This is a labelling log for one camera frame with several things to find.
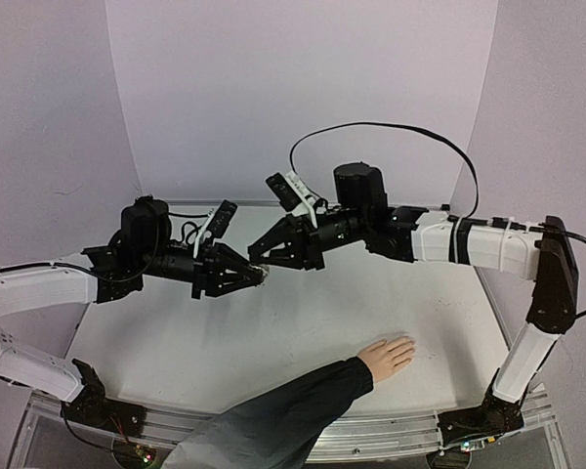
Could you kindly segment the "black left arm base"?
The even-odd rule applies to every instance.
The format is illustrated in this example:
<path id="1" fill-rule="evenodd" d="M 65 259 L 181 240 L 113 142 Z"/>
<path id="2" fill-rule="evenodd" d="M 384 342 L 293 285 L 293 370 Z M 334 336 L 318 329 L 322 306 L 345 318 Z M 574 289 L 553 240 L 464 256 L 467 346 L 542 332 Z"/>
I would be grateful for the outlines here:
<path id="1" fill-rule="evenodd" d="M 142 405 L 110 399 L 97 372 L 87 363 L 73 359 L 82 389 L 67 402 L 62 402 L 62 416 L 91 428 L 138 438 L 143 432 L 147 410 Z"/>

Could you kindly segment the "mannequin hand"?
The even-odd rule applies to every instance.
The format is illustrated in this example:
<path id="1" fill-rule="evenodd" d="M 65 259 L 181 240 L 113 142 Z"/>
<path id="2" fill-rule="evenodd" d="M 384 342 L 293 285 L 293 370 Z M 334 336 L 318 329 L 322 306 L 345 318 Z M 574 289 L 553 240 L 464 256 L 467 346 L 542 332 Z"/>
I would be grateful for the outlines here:
<path id="1" fill-rule="evenodd" d="M 357 357 L 366 365 L 374 383 L 387 380 L 408 367 L 415 355 L 415 340 L 402 336 L 381 340 L 362 349 Z"/>

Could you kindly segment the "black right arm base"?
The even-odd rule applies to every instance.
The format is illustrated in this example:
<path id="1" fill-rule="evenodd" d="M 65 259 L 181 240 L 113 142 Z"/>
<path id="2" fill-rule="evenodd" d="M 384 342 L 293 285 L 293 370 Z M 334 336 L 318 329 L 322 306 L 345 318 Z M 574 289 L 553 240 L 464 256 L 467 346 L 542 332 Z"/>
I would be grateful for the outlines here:
<path id="1" fill-rule="evenodd" d="M 445 411 L 437 424 L 443 448 L 500 437 L 521 430 L 523 398 L 506 402 L 487 391 L 478 406 Z"/>

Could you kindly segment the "dark sleeved forearm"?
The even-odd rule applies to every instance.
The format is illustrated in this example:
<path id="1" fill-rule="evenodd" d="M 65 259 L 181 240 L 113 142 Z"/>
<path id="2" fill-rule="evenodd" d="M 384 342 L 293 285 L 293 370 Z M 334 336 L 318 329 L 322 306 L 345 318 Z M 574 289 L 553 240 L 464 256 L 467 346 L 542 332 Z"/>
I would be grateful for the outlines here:
<path id="1" fill-rule="evenodd" d="M 306 373 L 198 425 L 164 468 L 301 468 L 323 430 L 373 390 L 359 358 Z"/>

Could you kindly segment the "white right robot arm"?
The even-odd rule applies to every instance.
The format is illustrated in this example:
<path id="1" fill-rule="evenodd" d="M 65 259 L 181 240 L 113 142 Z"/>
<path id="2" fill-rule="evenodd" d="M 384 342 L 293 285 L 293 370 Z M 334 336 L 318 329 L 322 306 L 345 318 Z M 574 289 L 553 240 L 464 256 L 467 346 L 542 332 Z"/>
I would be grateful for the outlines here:
<path id="1" fill-rule="evenodd" d="M 499 366 L 490 393 L 517 403 L 574 325 L 579 273 L 563 221 L 456 216 L 444 209 L 392 205 L 379 168 L 348 163 L 334 172 L 337 204 L 323 207 L 300 176 L 275 173 L 266 184 L 284 216 L 250 245 L 252 262 L 300 271 L 324 268 L 325 253 L 356 242 L 402 263 L 447 263 L 513 277 L 530 290 L 524 324 Z"/>

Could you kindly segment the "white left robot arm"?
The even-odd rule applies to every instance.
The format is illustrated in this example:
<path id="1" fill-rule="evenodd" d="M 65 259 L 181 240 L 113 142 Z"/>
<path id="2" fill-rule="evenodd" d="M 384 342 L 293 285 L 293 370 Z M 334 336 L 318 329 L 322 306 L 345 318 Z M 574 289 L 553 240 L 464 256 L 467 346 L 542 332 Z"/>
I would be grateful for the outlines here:
<path id="1" fill-rule="evenodd" d="M 225 200 L 204 215 L 195 235 L 172 238 L 167 202 L 151 195 L 124 208 L 106 245 L 63 259 L 0 268 L 0 320 L 63 305 L 104 304 L 142 290 L 145 277 L 188 284 L 194 299 L 261 285 L 265 268 L 222 243 L 237 207 Z M 108 423 L 105 386 L 87 363 L 67 361 L 16 340 L 0 326 L 0 379 L 41 391 L 94 427 Z"/>

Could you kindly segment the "glitter nail polish bottle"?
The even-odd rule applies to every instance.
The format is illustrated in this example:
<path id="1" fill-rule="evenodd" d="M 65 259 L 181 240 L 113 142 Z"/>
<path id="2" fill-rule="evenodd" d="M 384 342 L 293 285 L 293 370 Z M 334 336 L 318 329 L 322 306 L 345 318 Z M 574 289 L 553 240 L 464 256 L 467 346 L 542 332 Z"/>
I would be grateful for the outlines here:
<path id="1" fill-rule="evenodd" d="M 268 280 L 271 268 L 268 265 L 257 265 L 255 270 L 260 274 L 260 281 L 258 282 L 259 285 L 263 285 Z"/>

